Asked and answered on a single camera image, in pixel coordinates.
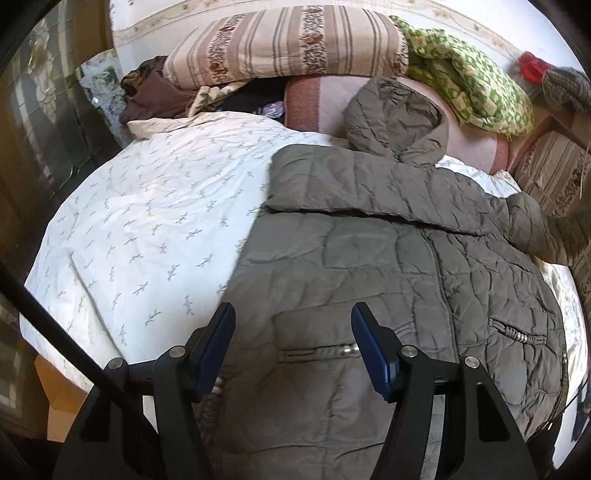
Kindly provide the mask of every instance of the black cable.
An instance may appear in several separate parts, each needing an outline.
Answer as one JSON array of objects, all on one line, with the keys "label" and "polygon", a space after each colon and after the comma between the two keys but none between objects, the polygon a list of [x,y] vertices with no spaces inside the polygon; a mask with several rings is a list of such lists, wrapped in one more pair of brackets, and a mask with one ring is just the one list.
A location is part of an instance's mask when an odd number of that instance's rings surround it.
[{"label": "black cable", "polygon": [[41,304],[22,286],[0,261],[0,292],[13,303],[23,316],[42,334],[72,365],[100,388],[121,411],[133,419],[145,438],[156,448],[160,444],[158,434],[135,403],[115,385],[88,354],[47,313]]},{"label": "black cable", "polygon": [[[583,384],[582,384],[582,385],[579,387],[579,390],[582,390],[582,389],[584,389],[584,388],[585,388],[585,386],[587,386],[587,383],[589,383],[589,378],[590,378],[590,377],[591,377],[591,375],[590,375],[590,374],[587,374],[587,380],[585,380],[585,382],[584,382],[584,383],[583,383]],[[573,403],[575,400],[577,400],[577,399],[578,399],[578,397],[579,397],[579,395],[578,395],[578,393],[577,393],[577,395],[575,395],[575,396],[574,396],[574,397],[573,397],[573,398],[570,400],[570,402],[568,402],[568,403],[566,404],[566,406],[565,406],[565,407],[564,407],[564,408],[563,408],[563,409],[560,411],[560,413],[556,414],[556,416],[555,416],[553,419],[549,420],[549,421],[548,421],[548,422],[547,422],[547,423],[544,425],[544,428],[542,428],[542,429],[538,430],[537,432],[534,432],[534,433],[532,434],[532,436],[531,436],[530,438],[528,438],[528,439],[527,439],[527,441],[528,441],[528,442],[532,441],[532,440],[533,440],[533,439],[535,439],[535,438],[536,438],[536,437],[537,437],[539,434],[541,434],[542,432],[544,432],[544,431],[546,430],[546,425],[552,424],[552,422],[553,422],[555,419],[557,419],[558,417],[560,417],[561,415],[563,415],[563,414],[564,414],[564,412],[566,411],[566,409],[567,409],[567,408],[569,408],[569,407],[571,406],[571,404],[572,404],[572,403]]]}]

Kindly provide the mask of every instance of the red cloth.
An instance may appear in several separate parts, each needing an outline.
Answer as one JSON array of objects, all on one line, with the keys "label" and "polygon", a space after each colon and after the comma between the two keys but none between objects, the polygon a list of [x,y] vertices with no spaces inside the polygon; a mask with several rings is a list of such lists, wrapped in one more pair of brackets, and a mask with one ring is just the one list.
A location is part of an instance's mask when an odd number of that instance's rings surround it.
[{"label": "red cloth", "polygon": [[532,52],[526,51],[519,57],[519,70],[528,82],[542,83],[544,72],[553,69],[554,65],[536,57]]}]

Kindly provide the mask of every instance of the pillowcase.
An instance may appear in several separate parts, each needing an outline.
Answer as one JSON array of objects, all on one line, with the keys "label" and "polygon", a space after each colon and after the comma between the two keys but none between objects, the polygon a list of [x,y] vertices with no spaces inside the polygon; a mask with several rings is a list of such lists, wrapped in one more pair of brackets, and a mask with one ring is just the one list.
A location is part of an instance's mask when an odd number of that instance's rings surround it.
[{"label": "pillowcase", "polygon": [[[397,80],[428,97],[445,112],[449,120],[447,155],[491,174],[506,167],[509,142],[505,135],[471,124],[459,125],[447,102],[431,87],[405,77]],[[302,132],[345,138],[343,111],[367,81],[365,77],[334,75],[290,80],[285,89],[285,125]]]},{"label": "pillowcase", "polygon": [[591,157],[575,142],[552,131],[542,135],[520,162],[515,179],[542,210],[565,216],[579,201],[581,175]]},{"label": "pillowcase", "polygon": [[406,40],[385,15],[310,5],[233,15],[198,28],[169,55],[163,74],[195,90],[256,77],[394,77],[407,65]]}]

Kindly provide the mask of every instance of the green patterned blanket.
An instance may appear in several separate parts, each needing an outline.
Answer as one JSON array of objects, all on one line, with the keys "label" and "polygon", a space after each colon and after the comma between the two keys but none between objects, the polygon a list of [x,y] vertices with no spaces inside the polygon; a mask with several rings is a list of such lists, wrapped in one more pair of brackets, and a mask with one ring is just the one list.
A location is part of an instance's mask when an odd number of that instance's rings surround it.
[{"label": "green patterned blanket", "polygon": [[523,89],[478,48],[440,29],[413,28],[390,17],[408,41],[407,76],[447,100],[461,123],[511,135],[528,135],[534,110]]}]

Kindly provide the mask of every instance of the floral fabric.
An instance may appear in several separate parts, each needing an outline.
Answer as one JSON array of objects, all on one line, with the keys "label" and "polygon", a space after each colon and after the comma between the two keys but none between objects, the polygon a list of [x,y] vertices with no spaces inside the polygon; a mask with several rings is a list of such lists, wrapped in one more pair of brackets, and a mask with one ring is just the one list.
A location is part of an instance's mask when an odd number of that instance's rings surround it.
[{"label": "floral fabric", "polygon": [[331,5],[233,15],[197,28],[168,56],[166,79],[198,90],[253,78],[406,71],[404,35],[386,15]]},{"label": "floral fabric", "polygon": [[487,55],[444,30],[413,28],[390,18],[407,39],[407,75],[438,91],[460,122],[508,137],[533,130],[534,110],[527,94]]}]

